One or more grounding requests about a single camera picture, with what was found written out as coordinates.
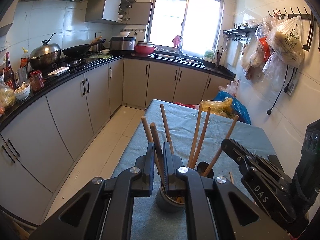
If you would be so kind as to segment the blue plastic bag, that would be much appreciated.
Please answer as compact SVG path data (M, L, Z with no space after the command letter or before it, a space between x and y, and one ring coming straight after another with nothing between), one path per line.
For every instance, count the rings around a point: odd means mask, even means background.
M234 114L239 116L239 121L251 125L252 123L247 108L233 95L224 91L219 91L213 100L224 101L226 98L233 99L231 109Z

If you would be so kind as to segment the black wok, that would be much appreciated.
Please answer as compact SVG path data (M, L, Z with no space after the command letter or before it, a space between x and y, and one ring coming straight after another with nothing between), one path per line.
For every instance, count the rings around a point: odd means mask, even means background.
M72 58L81 57L82 55L85 55L92 46L100 45L103 42L105 42L105 39L99 39L93 43L83 44L83 45L78 45L78 46L73 46L70 48L63 49L62 52L66 57L72 57Z

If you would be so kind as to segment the red jar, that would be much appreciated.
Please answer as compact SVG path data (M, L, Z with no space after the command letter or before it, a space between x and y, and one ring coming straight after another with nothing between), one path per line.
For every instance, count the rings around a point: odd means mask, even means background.
M30 83L33 92L37 92L44 87L43 76L40 70L35 70L30 73Z

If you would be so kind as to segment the faucet with pink cloth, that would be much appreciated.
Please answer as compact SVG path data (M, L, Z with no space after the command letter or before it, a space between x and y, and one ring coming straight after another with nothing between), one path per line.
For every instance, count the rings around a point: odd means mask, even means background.
M182 57L182 50L183 50L183 37L181 35L176 35L172 40L174 48L177 49L179 58Z

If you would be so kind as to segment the red basin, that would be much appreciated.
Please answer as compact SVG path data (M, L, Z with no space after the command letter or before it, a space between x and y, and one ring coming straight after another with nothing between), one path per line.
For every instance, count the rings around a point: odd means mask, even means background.
M150 55L155 51L154 46L142 46L142 45L136 45L135 46L135 52L137 54L143 54L143 55Z

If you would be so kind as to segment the food bags on counter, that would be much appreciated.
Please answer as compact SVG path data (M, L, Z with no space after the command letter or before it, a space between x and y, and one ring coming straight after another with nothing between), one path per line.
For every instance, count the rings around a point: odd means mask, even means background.
M0 78L0 116L3 116L5 109L12 107L16 102L14 91L5 84L3 75Z

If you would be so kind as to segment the black smartphone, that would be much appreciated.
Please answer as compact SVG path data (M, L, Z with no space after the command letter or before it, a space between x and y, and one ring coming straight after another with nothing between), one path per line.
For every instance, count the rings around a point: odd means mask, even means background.
M273 165L275 165L277 168L279 168L281 171L284 171L283 170L283 167L277 157L276 154L273 154L273 155L268 155L268 161L271 162Z

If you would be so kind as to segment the wooden chopstick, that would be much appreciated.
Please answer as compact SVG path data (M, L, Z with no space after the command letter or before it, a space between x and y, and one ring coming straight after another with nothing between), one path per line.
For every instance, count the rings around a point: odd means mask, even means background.
M197 137L199 134L199 127L200 127L200 121L201 121L201 115L202 115L202 104L199 104L198 114L197 114L197 120L196 120L196 126L193 136L193 142L190 149L189 159L188 159L188 167L191 166L191 163L193 161L194 153L195 153L195 147L197 142Z
M157 127L154 122L150 124L150 131L153 139L153 144L155 146L155 163L157 166L158 174L161 178L161 183L164 186L165 181L164 181L164 165L163 165L163 153L162 153L162 148L157 132Z
M174 148L173 148L173 145L172 145L171 135L170 135L169 126L168 126L168 122L167 122L167 116L166 116L166 113L165 113L164 105L162 103L160 104L160 108L161 108L161 114L162 114L162 119L163 119L163 125L164 125L166 139L167 139L167 142L169 143L171 154L174 154Z
M191 168L195 168L195 165L196 165L197 160L199 158L200 151L201 151L201 148L202 148L202 144L203 144L203 141L204 141L204 136L206 134L206 130L207 130L207 126L208 126L210 113L211 113L211 108L208 107L208 111L207 111L206 118L205 118L205 121L204 121L204 126L203 126L202 133L201 133L201 136L200 136L200 139L199 139L199 143L197 145L197 149L196 149L193 161L192 161L192 163L190 165Z
M146 138L147 138L148 142L153 142L152 134L151 134L148 122L146 120L146 117L142 116L141 117L141 121L142 121L142 124L143 124L143 127L144 127L144 131L145 131L145 135L146 135ZM155 163L156 163L156 167L157 167L157 170L158 170L158 174L160 174L159 162L158 162L156 153L155 153Z
M228 130L228 132L227 132L227 134L226 134L226 136L225 136L225 139L229 139L229 137L231 136L231 133L232 133L232 131L233 131L233 129L234 129L234 127L235 127L238 119L239 119L239 116L238 116L238 115L236 115L236 116L233 118L233 122L232 122L232 124L231 124L231 126L230 126L230 128L229 128L229 130ZM211 171L211 169L213 168L213 166L214 166L215 163L217 162L217 160L218 160L219 156L221 155L221 153L222 153L222 148L221 148L221 146L220 146L219 149L217 150L216 154L214 155L212 161L210 162L210 164L208 165L208 167L207 167L206 170L204 171L204 173L203 173L203 176L204 176L204 177L208 176L209 172Z
M233 179L233 175L232 172L229 172L229 177L230 177L230 181L232 184L234 184L234 179Z

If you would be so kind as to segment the hanging plastic bags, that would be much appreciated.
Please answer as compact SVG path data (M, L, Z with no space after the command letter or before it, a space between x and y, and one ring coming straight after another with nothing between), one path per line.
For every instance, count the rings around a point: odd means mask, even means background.
M299 68L303 60L301 16L266 16L246 20L243 26L256 27L240 61L245 78L251 80L262 75L274 90L280 90L287 68Z

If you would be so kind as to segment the dark utensil holder cup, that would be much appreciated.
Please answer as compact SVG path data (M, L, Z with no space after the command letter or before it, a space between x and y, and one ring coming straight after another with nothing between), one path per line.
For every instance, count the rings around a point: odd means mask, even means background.
M177 213L184 210L185 205L179 203L165 194L163 183L160 183L159 190L156 194L157 206L166 213Z

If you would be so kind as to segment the steel spoon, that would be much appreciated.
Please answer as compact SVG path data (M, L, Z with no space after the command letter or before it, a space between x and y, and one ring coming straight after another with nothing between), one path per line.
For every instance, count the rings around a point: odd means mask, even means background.
M207 177L207 178L210 178L210 179L213 179L214 178L214 171L213 169L211 168L210 171L208 172L207 175L204 175L206 169L209 167L209 164L205 161L201 161L198 163L197 165L197 172L200 174L200 176L203 176L203 177Z

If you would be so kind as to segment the steel pot with lid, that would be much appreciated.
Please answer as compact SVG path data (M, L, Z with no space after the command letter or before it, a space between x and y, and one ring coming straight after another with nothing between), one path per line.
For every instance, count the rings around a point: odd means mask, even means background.
M54 63L57 63L61 57L61 47L57 43L51 43L53 33L47 40L42 41L42 45L35 48L30 56L28 62L34 70L42 70Z

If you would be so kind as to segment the white bowl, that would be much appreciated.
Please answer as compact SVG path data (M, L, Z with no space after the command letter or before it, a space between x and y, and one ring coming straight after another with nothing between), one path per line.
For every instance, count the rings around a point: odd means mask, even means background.
M31 89L30 84L24 82L23 85L21 85L14 91L14 95L16 99L20 101L25 100L30 94L30 89Z

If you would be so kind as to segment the rice cooker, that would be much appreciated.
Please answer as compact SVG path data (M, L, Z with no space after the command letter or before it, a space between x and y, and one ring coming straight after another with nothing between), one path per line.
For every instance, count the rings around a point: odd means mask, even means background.
M134 51L135 37L111 37L110 51Z

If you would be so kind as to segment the yellow plastic bag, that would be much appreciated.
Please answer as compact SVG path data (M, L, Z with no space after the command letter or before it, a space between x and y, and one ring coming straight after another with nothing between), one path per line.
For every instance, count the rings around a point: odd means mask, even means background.
M226 118L233 118L233 109L232 109L232 98L225 98L223 101L212 101L212 100L202 100L202 110L208 111L210 108L210 113L223 116Z

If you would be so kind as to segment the wall rack shelf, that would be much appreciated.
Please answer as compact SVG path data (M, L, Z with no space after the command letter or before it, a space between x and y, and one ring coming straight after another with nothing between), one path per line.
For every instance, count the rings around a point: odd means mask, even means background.
M227 36L230 40L248 40L255 35L257 26L254 28L238 26L234 29L223 30L222 35Z

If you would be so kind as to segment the red plastic bag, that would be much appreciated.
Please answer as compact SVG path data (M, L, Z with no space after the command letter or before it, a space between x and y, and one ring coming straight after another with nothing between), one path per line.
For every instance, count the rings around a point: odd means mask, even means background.
M180 102L175 102L174 104L179 105L179 106L192 108L192 109L196 109L196 105L192 105L192 104L183 104L183 103L180 103Z

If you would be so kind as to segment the sauce bottle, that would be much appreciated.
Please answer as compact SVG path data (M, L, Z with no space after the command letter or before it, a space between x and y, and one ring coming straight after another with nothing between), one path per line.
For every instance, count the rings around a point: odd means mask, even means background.
M10 87L13 91L17 89L16 86L16 79L15 79L15 73L12 70L11 64L10 64L10 53L6 52L5 54L5 67L3 70L4 73L4 82L5 84Z

